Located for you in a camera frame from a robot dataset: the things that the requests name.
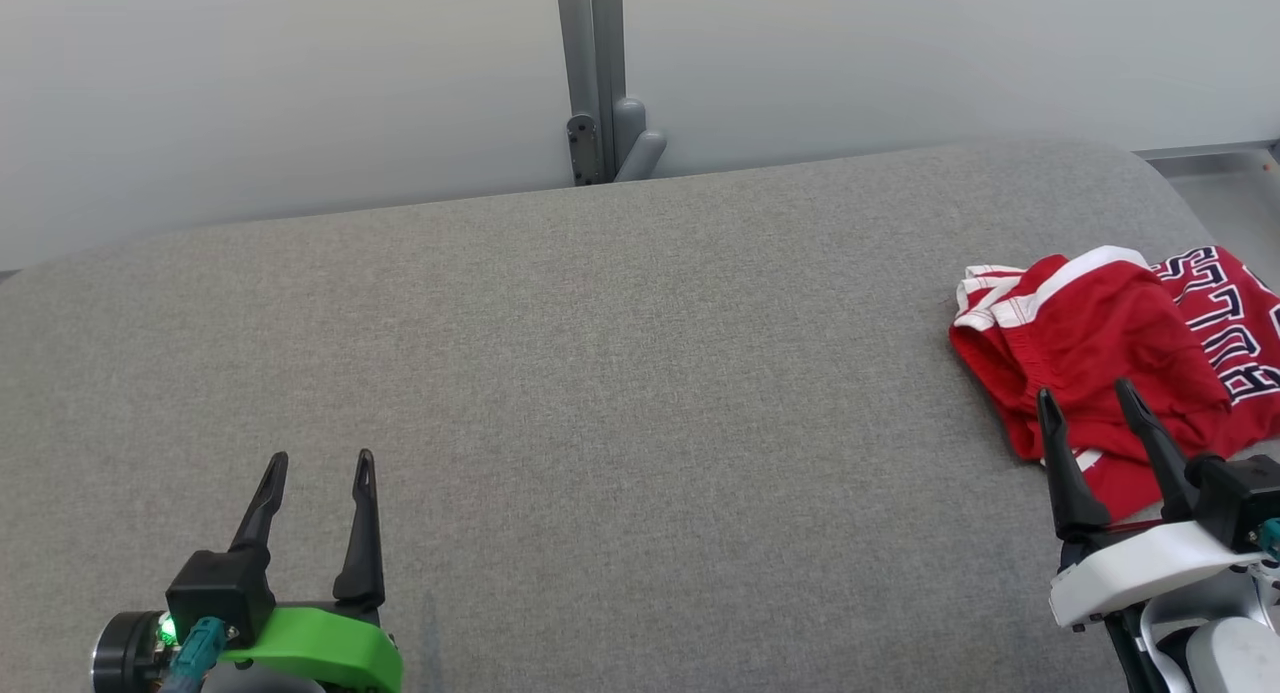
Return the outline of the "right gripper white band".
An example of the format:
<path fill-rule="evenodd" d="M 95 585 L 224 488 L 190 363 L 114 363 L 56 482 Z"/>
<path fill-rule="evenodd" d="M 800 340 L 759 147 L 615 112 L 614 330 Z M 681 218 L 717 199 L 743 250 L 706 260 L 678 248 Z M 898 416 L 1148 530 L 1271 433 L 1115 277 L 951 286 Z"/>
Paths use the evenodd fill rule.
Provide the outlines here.
<path fill-rule="evenodd" d="M 1096 615 L 1120 611 L 1267 556 L 1258 550 L 1238 553 L 1190 521 L 1199 492 L 1185 477 L 1185 455 L 1129 379 L 1115 382 L 1115 395 L 1155 474 L 1165 524 L 1061 571 L 1050 583 L 1050 607 L 1060 628 L 1083 625 Z M 1048 388 L 1037 395 L 1037 415 L 1056 537 L 1075 542 L 1102 532 L 1111 518 L 1085 482 L 1068 441 L 1065 415 Z"/>

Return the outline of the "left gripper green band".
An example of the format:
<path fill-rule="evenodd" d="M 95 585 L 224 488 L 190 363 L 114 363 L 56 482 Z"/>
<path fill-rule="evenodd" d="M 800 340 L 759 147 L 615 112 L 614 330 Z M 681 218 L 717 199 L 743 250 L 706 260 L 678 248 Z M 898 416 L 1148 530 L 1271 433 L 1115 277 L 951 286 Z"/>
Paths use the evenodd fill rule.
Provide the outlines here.
<path fill-rule="evenodd" d="M 289 456 L 274 453 L 229 546 L 266 550 L 285 489 Z M 333 584 L 340 606 L 381 606 L 385 579 L 375 457 L 360 450 L 355 515 Z M 227 646 L 201 693 L 401 693 L 404 662 L 379 625 L 316 607 L 275 608 L 250 648 Z M 168 611 L 123 612 L 102 629 L 92 653 L 92 693 L 157 693 L 178 640 Z"/>

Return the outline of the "red shorts white side stripe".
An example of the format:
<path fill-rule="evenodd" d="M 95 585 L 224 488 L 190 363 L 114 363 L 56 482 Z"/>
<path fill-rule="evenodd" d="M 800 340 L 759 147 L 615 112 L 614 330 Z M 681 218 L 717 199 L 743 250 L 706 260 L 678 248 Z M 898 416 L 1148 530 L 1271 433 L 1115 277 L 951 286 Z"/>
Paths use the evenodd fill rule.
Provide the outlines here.
<path fill-rule="evenodd" d="M 1115 520 L 1160 498 L 1117 401 L 1119 379 L 1132 382 L 1187 453 L 1215 447 L 1228 428 L 1228 392 L 1172 296 L 1134 250 L 1052 255 L 1025 270 L 969 266 L 956 295 L 948 338 L 993 402 L 1016 456 L 1044 456 L 1037 396 L 1047 389 L 1066 419 L 1076 465 Z"/>

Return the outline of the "red jersey white striped trim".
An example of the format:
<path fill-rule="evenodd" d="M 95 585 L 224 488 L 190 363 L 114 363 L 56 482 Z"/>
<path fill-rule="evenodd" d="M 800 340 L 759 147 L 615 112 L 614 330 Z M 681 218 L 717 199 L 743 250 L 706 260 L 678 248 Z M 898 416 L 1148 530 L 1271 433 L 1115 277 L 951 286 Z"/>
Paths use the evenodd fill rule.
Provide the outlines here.
<path fill-rule="evenodd" d="M 1146 261 L 1199 339 L 1231 405 L 1217 444 L 1198 453 L 1234 459 L 1280 441 L 1280 295 L 1217 245 Z"/>

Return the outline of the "grey metal frame with foot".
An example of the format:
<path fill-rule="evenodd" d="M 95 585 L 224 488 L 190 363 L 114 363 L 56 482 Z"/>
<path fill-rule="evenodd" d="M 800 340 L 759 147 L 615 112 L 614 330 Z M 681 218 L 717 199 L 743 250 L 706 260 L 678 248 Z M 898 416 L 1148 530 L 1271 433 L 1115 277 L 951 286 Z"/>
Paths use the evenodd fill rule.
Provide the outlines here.
<path fill-rule="evenodd" d="M 1161 175 L 1215 175 L 1239 172 L 1268 172 L 1277 163 L 1280 140 L 1260 140 L 1235 143 L 1213 143 L 1176 149 L 1135 151 Z"/>

